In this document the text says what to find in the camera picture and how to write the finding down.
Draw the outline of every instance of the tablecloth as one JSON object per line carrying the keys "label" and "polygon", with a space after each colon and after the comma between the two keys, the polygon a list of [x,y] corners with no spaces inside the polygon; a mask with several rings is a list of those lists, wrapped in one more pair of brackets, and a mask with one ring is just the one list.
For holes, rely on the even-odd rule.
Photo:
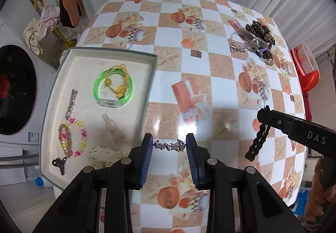
{"label": "tablecloth", "polygon": [[[230,20],[269,27],[276,42],[273,66],[254,53],[230,51],[232,42],[243,43]],[[271,128],[256,160],[244,158],[259,129],[261,107],[305,118],[296,70],[272,18],[226,0],[105,0],[77,46],[156,54],[144,132],[160,142],[194,133],[212,157],[240,169],[253,165],[287,205],[294,203],[305,163],[303,145]],[[234,198],[239,231],[235,192]],[[154,149],[143,189],[132,192],[133,230],[205,232],[207,199],[208,192],[192,184],[185,152]]]}

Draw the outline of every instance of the round black door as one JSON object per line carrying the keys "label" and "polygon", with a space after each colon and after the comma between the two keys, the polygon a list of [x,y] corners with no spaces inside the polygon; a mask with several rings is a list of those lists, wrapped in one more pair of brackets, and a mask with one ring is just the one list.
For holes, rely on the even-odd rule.
{"label": "round black door", "polygon": [[36,73],[29,55],[16,45],[0,48],[0,134],[12,135],[28,122],[36,98]]}

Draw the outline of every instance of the finger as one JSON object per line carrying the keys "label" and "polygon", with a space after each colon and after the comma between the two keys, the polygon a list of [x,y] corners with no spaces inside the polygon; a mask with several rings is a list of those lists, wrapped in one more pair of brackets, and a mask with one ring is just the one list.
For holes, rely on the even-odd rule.
{"label": "finger", "polygon": [[322,170],[322,161],[323,161],[323,157],[321,156],[316,162],[314,173],[317,173],[320,170]]}
{"label": "finger", "polygon": [[324,188],[321,185],[321,175],[322,171],[318,171],[314,174],[311,184],[311,194],[316,201],[323,204],[326,199],[324,197]]}
{"label": "finger", "polygon": [[322,205],[313,198],[310,191],[308,192],[308,200],[307,200],[306,207],[315,216],[322,216],[323,215]]}
{"label": "finger", "polygon": [[316,221],[315,215],[310,212],[307,204],[306,204],[306,207],[305,207],[305,210],[304,210],[304,217],[307,221],[310,221],[312,223]]}
{"label": "finger", "polygon": [[327,188],[324,193],[324,196],[330,203],[336,203],[336,186]]}

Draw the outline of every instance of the green bracelet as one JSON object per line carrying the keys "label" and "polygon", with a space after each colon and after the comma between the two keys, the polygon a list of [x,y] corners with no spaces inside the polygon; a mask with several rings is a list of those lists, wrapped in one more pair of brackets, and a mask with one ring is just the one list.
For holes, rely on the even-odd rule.
{"label": "green bracelet", "polygon": [[[129,76],[129,79],[128,79],[127,91],[122,98],[118,100],[102,99],[99,97],[99,88],[100,88],[101,81],[105,79],[107,71],[109,71],[109,69],[101,73],[96,79],[94,86],[93,86],[93,96],[96,102],[101,106],[108,106],[108,107],[115,107],[115,108],[121,107],[129,101],[133,93],[133,82],[132,82],[131,76]],[[124,72],[120,68],[114,69],[110,73],[110,75],[112,74],[119,74],[119,75],[124,76]]]}

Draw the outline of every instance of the silver bolt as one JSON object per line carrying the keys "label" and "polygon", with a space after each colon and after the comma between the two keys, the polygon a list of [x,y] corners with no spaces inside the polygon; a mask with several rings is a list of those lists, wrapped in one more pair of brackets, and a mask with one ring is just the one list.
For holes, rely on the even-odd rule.
{"label": "silver bolt", "polygon": [[84,173],[90,173],[90,172],[92,172],[92,169],[93,168],[91,166],[86,166],[86,167],[83,168],[83,172]]}
{"label": "silver bolt", "polygon": [[123,159],[121,160],[121,163],[124,164],[124,165],[130,164],[130,162],[131,162],[131,159],[128,158],[128,157],[123,158]]}
{"label": "silver bolt", "polygon": [[215,158],[209,158],[207,160],[208,164],[210,165],[216,165],[217,164],[217,160]]}
{"label": "silver bolt", "polygon": [[249,167],[246,168],[246,171],[247,171],[249,174],[254,174],[254,173],[255,173],[255,168],[249,166]]}

